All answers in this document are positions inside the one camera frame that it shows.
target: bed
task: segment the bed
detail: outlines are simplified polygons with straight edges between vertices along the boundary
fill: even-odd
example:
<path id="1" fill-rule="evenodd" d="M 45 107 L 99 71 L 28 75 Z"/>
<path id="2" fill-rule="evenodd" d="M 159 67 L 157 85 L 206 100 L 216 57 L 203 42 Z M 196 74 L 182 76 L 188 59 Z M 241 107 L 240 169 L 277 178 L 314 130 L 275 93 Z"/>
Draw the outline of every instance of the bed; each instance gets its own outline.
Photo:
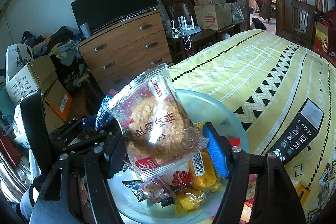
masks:
<path id="1" fill-rule="evenodd" d="M 335 67 L 316 53 L 262 30 L 218 42 L 169 68 L 176 89 L 221 101 L 242 123 L 250 153 L 264 154 L 282 135 L 306 98 L 325 113 L 319 134 L 285 165 L 294 186 L 310 192 L 303 209 L 310 223 L 323 209 L 335 181 Z M 332 174 L 319 185 L 326 164 Z"/>

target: screw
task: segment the screw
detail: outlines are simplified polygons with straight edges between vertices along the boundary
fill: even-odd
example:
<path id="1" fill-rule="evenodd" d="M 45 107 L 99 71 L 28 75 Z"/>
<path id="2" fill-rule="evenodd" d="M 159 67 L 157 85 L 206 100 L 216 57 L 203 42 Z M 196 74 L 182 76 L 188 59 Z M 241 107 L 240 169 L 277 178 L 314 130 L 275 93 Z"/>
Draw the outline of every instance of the screw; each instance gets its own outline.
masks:
<path id="1" fill-rule="evenodd" d="M 233 153 L 239 153 L 241 151 L 242 151 L 242 148 L 240 146 L 235 145 L 235 146 L 232 147 L 232 152 Z"/>
<path id="2" fill-rule="evenodd" d="M 271 159 L 275 159 L 277 157 L 277 155 L 275 155 L 274 152 L 268 152 L 267 153 L 267 157 L 271 158 Z"/>
<path id="3" fill-rule="evenodd" d="M 66 160 L 67 158 L 68 158 L 68 154 L 67 154 L 67 153 L 62 154 L 62 155 L 59 157 L 60 160 Z"/>
<path id="4" fill-rule="evenodd" d="M 103 151 L 103 148 L 101 146 L 96 146 L 94 149 L 93 149 L 93 152 L 95 153 L 100 153 Z"/>

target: black screen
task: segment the black screen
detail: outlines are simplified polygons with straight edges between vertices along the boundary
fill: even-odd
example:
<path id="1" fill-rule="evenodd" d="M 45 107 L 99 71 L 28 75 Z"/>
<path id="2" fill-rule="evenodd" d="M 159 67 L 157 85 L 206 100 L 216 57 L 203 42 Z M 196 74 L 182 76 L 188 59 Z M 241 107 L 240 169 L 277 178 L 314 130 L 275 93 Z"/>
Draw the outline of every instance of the black screen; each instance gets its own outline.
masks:
<path id="1" fill-rule="evenodd" d="M 95 32 L 104 25 L 158 4 L 157 0 L 75 0 L 71 6 L 78 27 L 88 22 Z"/>

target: drawer handle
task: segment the drawer handle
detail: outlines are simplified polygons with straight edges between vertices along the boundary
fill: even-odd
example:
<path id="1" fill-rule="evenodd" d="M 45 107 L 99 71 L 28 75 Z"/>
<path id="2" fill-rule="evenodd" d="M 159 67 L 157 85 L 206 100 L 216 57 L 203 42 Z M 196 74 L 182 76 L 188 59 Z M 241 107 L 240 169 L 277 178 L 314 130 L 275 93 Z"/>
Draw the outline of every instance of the drawer handle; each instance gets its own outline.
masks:
<path id="1" fill-rule="evenodd" d="M 151 24 L 147 24 L 147 25 L 141 26 L 140 30 L 145 30 L 147 28 L 150 28 L 151 26 L 152 26 Z"/>
<path id="2" fill-rule="evenodd" d="M 107 65 L 103 66 L 103 69 L 107 69 L 108 67 L 111 67 L 112 65 L 114 65 L 113 61 L 110 64 L 107 64 Z"/>
<path id="3" fill-rule="evenodd" d="M 155 46 L 157 44 L 157 42 L 155 41 L 155 42 L 153 42 L 152 44 L 147 44 L 146 45 L 146 48 L 150 48 L 150 47 L 153 47 L 153 46 Z"/>
<path id="4" fill-rule="evenodd" d="M 152 63 L 152 65 L 154 65 L 154 64 L 159 63 L 159 62 L 161 62 L 161 61 L 162 61 L 162 58 L 160 57 L 158 60 L 156 60 L 156 61 L 152 61 L 151 63 Z"/>
<path id="5" fill-rule="evenodd" d="M 121 79 L 116 79 L 114 82 L 112 82 L 112 85 L 115 85 L 117 83 L 119 83 L 121 81 Z"/>
<path id="6" fill-rule="evenodd" d="M 94 49 L 95 52 L 98 52 L 99 50 L 101 50 L 102 48 L 106 47 L 107 45 L 106 44 L 103 44 L 97 48 Z"/>

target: chest of drawers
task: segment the chest of drawers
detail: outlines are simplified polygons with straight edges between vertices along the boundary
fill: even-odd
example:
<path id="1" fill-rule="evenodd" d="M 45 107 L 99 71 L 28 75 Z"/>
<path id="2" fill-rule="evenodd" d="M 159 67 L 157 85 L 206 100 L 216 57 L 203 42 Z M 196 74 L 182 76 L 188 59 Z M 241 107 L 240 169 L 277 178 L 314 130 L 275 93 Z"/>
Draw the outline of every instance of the chest of drawers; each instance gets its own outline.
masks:
<path id="1" fill-rule="evenodd" d="M 171 62 L 158 11 L 107 27 L 82 41 L 79 49 L 104 93 L 121 90 L 140 73 Z"/>

